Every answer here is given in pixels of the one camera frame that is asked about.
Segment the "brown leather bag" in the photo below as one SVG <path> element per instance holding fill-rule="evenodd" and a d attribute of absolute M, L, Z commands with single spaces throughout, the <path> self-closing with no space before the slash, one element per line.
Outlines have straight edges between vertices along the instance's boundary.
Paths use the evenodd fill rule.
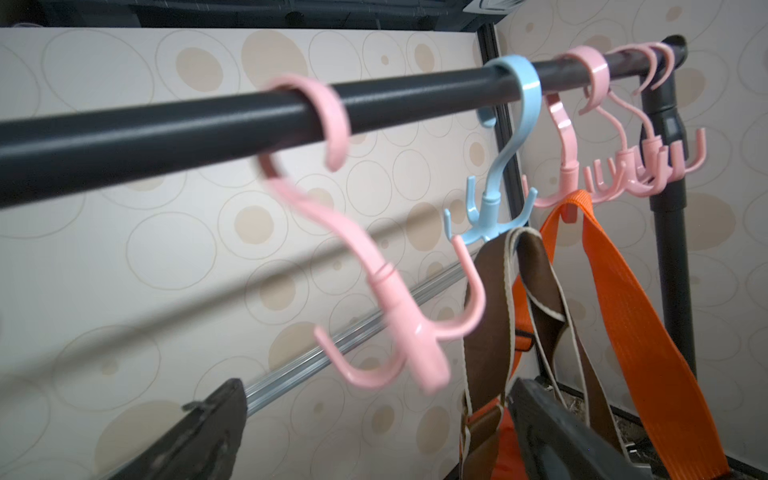
<path fill-rule="evenodd" d="M 486 243 L 474 264 L 486 292 L 478 327 L 462 341 L 466 384 L 460 437 L 462 479 L 502 479 L 523 473 L 506 397 L 521 353 L 518 339 L 530 340 L 545 361 L 551 383 L 560 343 L 575 352 L 583 384 L 585 423 L 620 454 L 620 430 L 552 268 L 542 235 L 513 229 Z"/>

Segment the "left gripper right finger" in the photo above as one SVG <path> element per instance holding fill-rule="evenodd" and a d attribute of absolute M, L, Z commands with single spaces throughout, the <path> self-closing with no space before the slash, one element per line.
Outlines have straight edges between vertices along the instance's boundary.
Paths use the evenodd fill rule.
<path fill-rule="evenodd" d="M 516 380 L 511 399 L 511 416 L 530 479 L 648 477 L 536 381 Z"/>

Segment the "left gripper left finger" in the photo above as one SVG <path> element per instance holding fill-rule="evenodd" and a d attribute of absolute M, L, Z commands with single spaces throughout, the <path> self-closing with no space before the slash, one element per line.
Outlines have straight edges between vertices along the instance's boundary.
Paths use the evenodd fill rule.
<path fill-rule="evenodd" d="M 241 380 L 232 378 L 202 401 L 183 406 L 187 415 L 114 479 L 179 480 L 231 478 L 247 419 Z"/>

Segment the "red-orange waist bag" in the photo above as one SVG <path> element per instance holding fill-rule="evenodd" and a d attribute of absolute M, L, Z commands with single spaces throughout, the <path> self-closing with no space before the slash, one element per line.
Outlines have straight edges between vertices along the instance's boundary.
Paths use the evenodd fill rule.
<path fill-rule="evenodd" d="M 582 246 L 590 263 L 590 279 L 596 286 L 604 327 L 642 425 L 667 473 L 673 479 L 726 478 L 730 474 L 726 455 L 687 362 L 597 221 L 590 195 L 583 190 L 568 195 L 560 202 L 559 210 L 569 207 L 583 214 Z M 551 265 L 559 217 L 559 211 L 553 211 L 543 226 L 535 229 L 542 235 Z M 521 356 L 513 384 L 520 378 L 536 381 L 586 425 L 583 384 L 576 372 L 573 348 L 560 343 L 556 349 L 555 383 L 549 381 L 544 358 L 532 341 L 518 339 L 516 348 Z"/>

